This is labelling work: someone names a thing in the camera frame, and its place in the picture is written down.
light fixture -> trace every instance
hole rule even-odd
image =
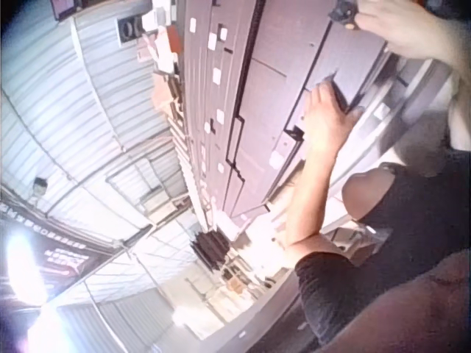
[[[36,197],[42,197],[46,194],[47,191],[47,180],[36,177],[35,181],[32,184],[32,193]]]
[[[68,339],[57,311],[46,304],[28,330],[29,353],[68,353]]]
[[[18,300],[41,306],[47,301],[46,287],[36,266],[28,240],[20,234],[7,245],[8,277]]]

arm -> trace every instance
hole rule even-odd
[[[357,25],[388,41],[391,51],[448,64],[471,85],[470,34],[458,21],[438,18],[414,1],[358,0]]]
[[[380,296],[319,353],[456,352],[469,337],[469,283],[468,249]]]
[[[337,154],[361,115],[353,110],[345,115],[339,108],[329,82],[316,86],[305,108],[308,153],[305,167],[288,209],[283,245],[291,266],[312,252],[341,251],[319,236],[324,221],[330,175]]]

bright light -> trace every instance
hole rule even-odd
[[[191,322],[198,322],[201,319],[197,310],[188,307],[177,307],[172,318],[178,327],[184,327]]]
[[[7,246],[8,277],[16,296],[22,302],[41,306],[46,303],[47,292],[43,278],[35,264],[28,241],[22,235],[13,235]]]
[[[56,310],[48,305],[28,330],[28,353],[68,353],[67,337]]]

black object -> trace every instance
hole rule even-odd
[[[196,256],[210,271],[219,270],[224,265],[225,257],[229,252],[229,241],[220,232],[200,232],[195,241],[191,243]]]
[[[121,43],[142,37],[142,34],[145,33],[142,27],[142,15],[138,14],[117,20],[119,41]]]
[[[344,25],[347,29],[358,28],[355,23],[355,15],[358,13],[356,1],[337,0],[336,7],[329,13],[332,21]]]
[[[427,0],[425,8],[440,18],[469,21],[471,1],[469,0]]]

sticker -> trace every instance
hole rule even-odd
[[[221,83],[221,70],[218,68],[213,69],[213,82],[216,83],[218,86]]]
[[[217,41],[218,41],[218,36],[216,35],[216,33],[210,33],[209,39],[208,39],[208,48],[214,51],[216,49]]]
[[[224,112],[220,109],[216,110],[216,120],[221,125],[224,125]]]
[[[211,133],[211,125],[208,122],[205,123],[205,131],[207,134]]]
[[[219,39],[222,41],[226,41],[227,39],[227,28],[222,27],[221,32],[219,33]]]
[[[269,164],[273,169],[278,170],[280,169],[285,162],[285,158],[279,154],[277,151],[272,152],[272,156],[270,157]]]
[[[380,119],[381,121],[384,120],[384,118],[389,114],[391,111],[391,108],[389,108],[387,105],[384,103],[381,103],[378,105],[378,108],[376,108],[375,113],[373,114],[376,118]]]
[[[190,32],[191,33],[196,32],[196,19],[195,18],[190,18]]]

